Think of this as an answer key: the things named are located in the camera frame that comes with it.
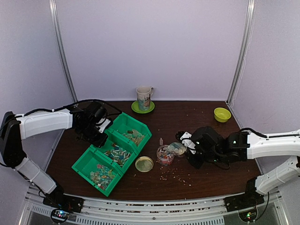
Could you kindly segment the silver metal scoop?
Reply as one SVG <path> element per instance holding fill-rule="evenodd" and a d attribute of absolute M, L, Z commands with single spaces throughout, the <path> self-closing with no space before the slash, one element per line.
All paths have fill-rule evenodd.
<path fill-rule="evenodd" d="M 167 150 L 177 157 L 184 157 L 187 148 L 179 142 L 173 142 L 168 145 Z"/>

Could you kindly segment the green candy bin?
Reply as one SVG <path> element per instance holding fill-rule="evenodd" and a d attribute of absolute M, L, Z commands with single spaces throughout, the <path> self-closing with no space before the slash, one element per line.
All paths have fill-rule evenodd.
<path fill-rule="evenodd" d="M 94 147 L 89 147 L 72 165 L 72 169 L 106 197 L 123 176 L 119 165 Z"/>
<path fill-rule="evenodd" d="M 119 173 L 125 174 L 137 157 L 136 145 L 117 133 L 106 132 L 108 138 L 102 147 L 91 145 L 101 158 L 115 165 Z"/>
<path fill-rule="evenodd" d="M 149 139 L 152 137 L 148 126 L 126 113 L 118 115 L 112 125 L 106 130 L 115 134 L 126 143 L 132 144 L 136 154 L 139 155 Z"/>

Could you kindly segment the clear plastic round container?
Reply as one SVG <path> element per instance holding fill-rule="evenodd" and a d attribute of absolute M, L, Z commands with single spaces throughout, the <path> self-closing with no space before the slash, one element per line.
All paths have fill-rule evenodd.
<path fill-rule="evenodd" d="M 157 161 L 163 166 L 172 164 L 175 155 L 168 151 L 168 145 L 161 145 L 157 150 Z"/>

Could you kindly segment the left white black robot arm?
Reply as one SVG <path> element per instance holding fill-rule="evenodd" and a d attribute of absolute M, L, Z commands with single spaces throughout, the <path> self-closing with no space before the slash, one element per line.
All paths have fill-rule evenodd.
<path fill-rule="evenodd" d="M 79 138 L 101 147 L 107 140 L 107 129 L 112 124 L 102 100 L 88 100 L 84 107 L 78 103 L 57 109 L 34 109 L 24 114 L 7 112 L 0 128 L 0 153 L 5 167 L 16 170 L 36 185 L 57 208 L 67 204 L 67 197 L 57 181 L 48 175 L 36 157 L 50 151 L 54 135 L 73 129 Z"/>

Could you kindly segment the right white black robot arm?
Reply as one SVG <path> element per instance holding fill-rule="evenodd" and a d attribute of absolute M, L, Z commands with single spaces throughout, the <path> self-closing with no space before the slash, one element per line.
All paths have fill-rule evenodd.
<path fill-rule="evenodd" d="M 275 169 L 247 182 L 240 203 L 250 207 L 270 190 L 300 174 L 299 130 L 262 134 L 249 127 L 223 138 L 212 127 L 201 127 L 194 133 L 184 132 L 179 141 L 186 146 L 190 164 L 200 168 L 204 162 L 227 165 L 262 157 L 289 156 Z"/>

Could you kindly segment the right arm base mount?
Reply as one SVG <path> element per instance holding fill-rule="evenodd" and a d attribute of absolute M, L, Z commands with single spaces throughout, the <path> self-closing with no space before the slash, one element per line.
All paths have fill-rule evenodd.
<path fill-rule="evenodd" d="M 225 207 L 227 212 L 236 210 L 243 210 L 251 207 L 255 207 L 259 204 L 264 203 L 264 196 L 260 194 L 240 194 L 224 199 Z"/>

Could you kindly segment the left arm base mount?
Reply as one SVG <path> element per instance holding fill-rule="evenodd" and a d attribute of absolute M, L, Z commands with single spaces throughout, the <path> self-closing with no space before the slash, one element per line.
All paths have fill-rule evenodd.
<path fill-rule="evenodd" d="M 71 213 L 80 213 L 83 207 L 83 203 L 83 198 L 74 197 L 62 193 L 50 195 L 46 194 L 46 197 L 44 197 L 43 199 L 44 205 Z"/>

